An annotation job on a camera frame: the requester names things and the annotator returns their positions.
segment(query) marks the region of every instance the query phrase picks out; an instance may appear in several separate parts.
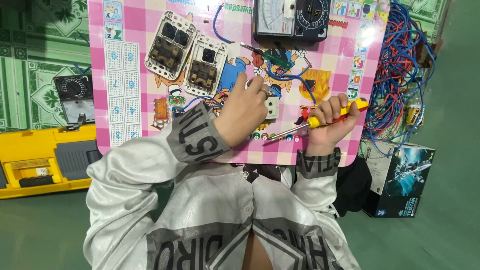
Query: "white power outlet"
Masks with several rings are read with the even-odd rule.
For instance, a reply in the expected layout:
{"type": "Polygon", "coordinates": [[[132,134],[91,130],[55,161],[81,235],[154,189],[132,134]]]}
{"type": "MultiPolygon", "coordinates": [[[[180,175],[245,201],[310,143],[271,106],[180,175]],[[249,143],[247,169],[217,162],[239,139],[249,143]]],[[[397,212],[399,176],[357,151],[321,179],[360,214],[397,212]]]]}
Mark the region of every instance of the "white power outlet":
{"type": "Polygon", "coordinates": [[[265,100],[265,106],[267,106],[268,112],[265,119],[277,119],[280,116],[278,110],[279,97],[269,97],[265,100]]]}

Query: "red and yellow screwdriver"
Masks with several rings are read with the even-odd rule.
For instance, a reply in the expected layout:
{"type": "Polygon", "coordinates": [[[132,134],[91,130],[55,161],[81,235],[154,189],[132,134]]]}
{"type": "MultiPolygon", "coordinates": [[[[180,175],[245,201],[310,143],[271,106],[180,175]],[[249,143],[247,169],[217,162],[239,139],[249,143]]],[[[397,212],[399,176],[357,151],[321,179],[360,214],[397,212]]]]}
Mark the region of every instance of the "red and yellow screwdriver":
{"type": "MultiPolygon", "coordinates": [[[[333,119],[333,121],[330,123],[330,124],[333,124],[335,122],[338,122],[340,120],[343,120],[345,119],[347,116],[348,116],[348,112],[350,110],[350,105],[352,104],[352,102],[355,102],[357,104],[357,107],[359,108],[359,111],[364,111],[364,110],[367,110],[368,109],[368,101],[364,98],[357,98],[355,100],[352,100],[352,101],[349,101],[348,102],[348,105],[345,107],[345,108],[342,108],[340,110],[340,117],[336,118],[336,119],[333,119]]],[[[316,127],[319,127],[321,125],[330,125],[328,123],[322,123],[320,122],[320,120],[318,120],[318,118],[316,116],[313,116],[313,117],[310,117],[309,119],[307,119],[307,123],[306,124],[303,124],[301,126],[298,126],[296,128],[292,128],[290,130],[287,130],[285,132],[282,132],[280,134],[277,134],[275,136],[272,136],[270,138],[268,138],[267,140],[274,140],[276,138],[279,138],[283,135],[286,135],[286,134],[289,134],[289,133],[292,133],[294,131],[297,131],[299,129],[302,129],[304,127],[309,127],[309,128],[316,128],[316,127]]]]}

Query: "robot figure box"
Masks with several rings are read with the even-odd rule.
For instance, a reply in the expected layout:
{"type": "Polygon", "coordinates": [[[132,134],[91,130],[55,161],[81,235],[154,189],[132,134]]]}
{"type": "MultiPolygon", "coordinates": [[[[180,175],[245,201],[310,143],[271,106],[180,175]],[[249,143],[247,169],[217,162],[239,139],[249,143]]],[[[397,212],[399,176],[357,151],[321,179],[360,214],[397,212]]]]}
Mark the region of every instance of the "robot figure box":
{"type": "MultiPolygon", "coordinates": [[[[394,153],[398,144],[377,142],[383,153],[394,153]]],[[[395,155],[382,155],[369,143],[365,158],[372,186],[362,209],[372,217],[414,217],[427,181],[435,150],[405,144],[395,155]]]]}

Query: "pink checkered board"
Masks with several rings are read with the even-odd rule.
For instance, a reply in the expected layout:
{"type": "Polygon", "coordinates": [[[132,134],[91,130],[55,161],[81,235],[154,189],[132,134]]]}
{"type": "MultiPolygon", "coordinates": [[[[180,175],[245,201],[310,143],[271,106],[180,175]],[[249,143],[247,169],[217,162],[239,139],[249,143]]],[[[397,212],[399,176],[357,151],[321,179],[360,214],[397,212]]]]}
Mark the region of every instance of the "pink checkered board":
{"type": "MultiPolygon", "coordinates": [[[[347,93],[351,98],[369,99],[388,17],[388,0],[332,2],[325,41],[307,48],[279,41],[294,63],[290,71],[299,74],[308,62],[311,64],[310,75],[304,79],[316,83],[313,92],[317,103],[340,93],[347,93]],[[328,87],[318,86],[326,83],[328,87]]],[[[187,103],[195,97],[183,91],[183,82],[156,77],[145,67],[145,56],[164,11],[172,10],[192,20],[200,33],[215,37],[212,22],[221,3],[223,1],[88,1],[96,136],[100,152],[105,154],[126,140],[161,132],[158,123],[157,127],[153,123],[154,100],[167,98],[169,90],[180,88],[180,95],[187,103]]],[[[261,49],[270,48],[273,44],[259,45],[253,40],[251,7],[252,0],[226,2],[216,22],[219,34],[236,42],[228,47],[229,70],[235,71],[235,75],[245,71],[249,77],[254,76],[254,66],[259,64],[254,61],[250,50],[240,46],[240,42],[261,49]]],[[[266,78],[261,66],[255,69],[266,78]]],[[[224,72],[220,81],[224,76],[232,74],[224,72]]],[[[276,81],[266,78],[265,83],[273,85],[276,81]]],[[[306,131],[273,142],[263,139],[265,135],[296,127],[295,122],[301,117],[302,110],[309,112],[315,104],[308,95],[302,95],[303,87],[299,80],[279,87],[282,94],[279,118],[269,125],[260,126],[252,136],[217,158],[216,162],[295,164],[297,150],[305,149],[308,144],[306,131]]],[[[349,165],[357,154],[363,121],[364,115],[354,130],[337,145],[342,151],[341,166],[349,165]]]]}

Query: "white jacket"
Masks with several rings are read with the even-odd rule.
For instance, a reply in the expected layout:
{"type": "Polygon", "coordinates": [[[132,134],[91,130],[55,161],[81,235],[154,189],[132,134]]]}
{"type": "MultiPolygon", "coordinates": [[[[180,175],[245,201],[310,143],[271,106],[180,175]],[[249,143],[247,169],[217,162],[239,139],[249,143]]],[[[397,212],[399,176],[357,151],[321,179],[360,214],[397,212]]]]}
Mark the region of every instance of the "white jacket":
{"type": "Polygon", "coordinates": [[[276,181],[258,166],[201,163],[229,151],[213,117],[202,102],[160,134],[130,140],[88,167],[84,254],[92,268],[240,270],[253,228],[274,269],[359,269],[332,205],[339,149],[323,157],[299,151],[296,170],[274,167],[276,181]],[[173,193],[154,222],[152,184],[171,179],[173,193]]]}

